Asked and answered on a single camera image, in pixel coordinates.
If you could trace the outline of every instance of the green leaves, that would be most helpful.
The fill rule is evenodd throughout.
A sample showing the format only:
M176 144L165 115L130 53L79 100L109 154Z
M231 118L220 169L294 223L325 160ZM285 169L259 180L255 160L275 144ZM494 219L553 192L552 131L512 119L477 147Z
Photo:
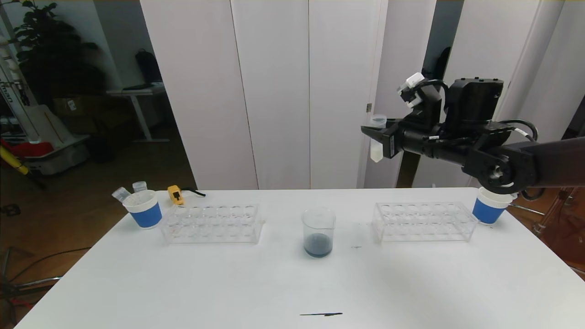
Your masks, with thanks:
M17 57L37 99L103 92L105 75L86 58L99 50L97 44L83 42L73 26L56 19L52 10L57 4L40 8L28 0L22 5L30 10L24 14L23 24L15 28L15 39L23 47Z

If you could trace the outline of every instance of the white table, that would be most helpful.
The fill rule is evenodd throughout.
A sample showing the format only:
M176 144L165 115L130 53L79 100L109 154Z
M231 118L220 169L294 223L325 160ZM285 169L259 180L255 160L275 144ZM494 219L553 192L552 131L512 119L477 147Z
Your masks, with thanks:
M161 206L170 201L159 192ZM453 201L476 189L209 191L259 203L258 245L167 245L125 216L17 329L584 328L585 283L508 213L469 243L376 245L375 202ZM333 252L302 249L302 210L337 213ZM337 316L300 316L337 313Z
M144 118L144 113L140 107L140 102L138 101L138 96L152 96L156 94L160 94L165 92L164 85L154 85L150 88L145 89L135 89L135 90L124 90L124 89L117 89L117 90L108 90L106 93L112 96L128 96L132 101L132 106L134 107L134 111L136 111L136 116L138 117L138 122L140 123L140 127L142 128L142 132L144 132L145 139L138 139L135 142L168 142L169 139L167 138L160 138L160 139L153 139L150 134L150 129L148 128L148 124L146 123L146 119Z

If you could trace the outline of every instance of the plastic test tube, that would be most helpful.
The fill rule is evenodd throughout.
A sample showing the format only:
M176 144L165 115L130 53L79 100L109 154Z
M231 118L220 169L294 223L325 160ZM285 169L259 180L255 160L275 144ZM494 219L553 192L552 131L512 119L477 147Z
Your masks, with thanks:
M145 181L137 181L132 184L132 188L134 189L134 193L138 193L140 191L146 191L148 188L146 187Z
M128 192L128 190L124 187L120 187L112 193L112 197L115 197L120 202L124 202L124 200L129 196L130 192Z
M370 119L370 126L375 128L386 128L386 116L383 114L374 114ZM370 140L370 158L374 162L379 162L384 157L384 146L377 140Z

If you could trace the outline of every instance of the black bag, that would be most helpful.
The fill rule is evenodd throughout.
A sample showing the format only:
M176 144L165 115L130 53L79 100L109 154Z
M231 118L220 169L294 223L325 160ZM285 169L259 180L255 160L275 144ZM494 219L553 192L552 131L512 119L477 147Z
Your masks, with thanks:
M140 49L135 57L146 83L163 81L160 76L159 64L156 62L153 54L147 52L145 49Z

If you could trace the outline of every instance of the blue and white paper cup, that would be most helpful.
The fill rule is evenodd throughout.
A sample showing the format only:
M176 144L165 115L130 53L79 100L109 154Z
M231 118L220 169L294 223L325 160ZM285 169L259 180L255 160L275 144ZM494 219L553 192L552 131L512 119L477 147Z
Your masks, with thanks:
M491 225L498 220L514 199L516 199L515 194L497 194L480 187L473 207L473 215L480 223Z
M122 204L141 228L153 228L163 217L159 199L153 190L133 193Z

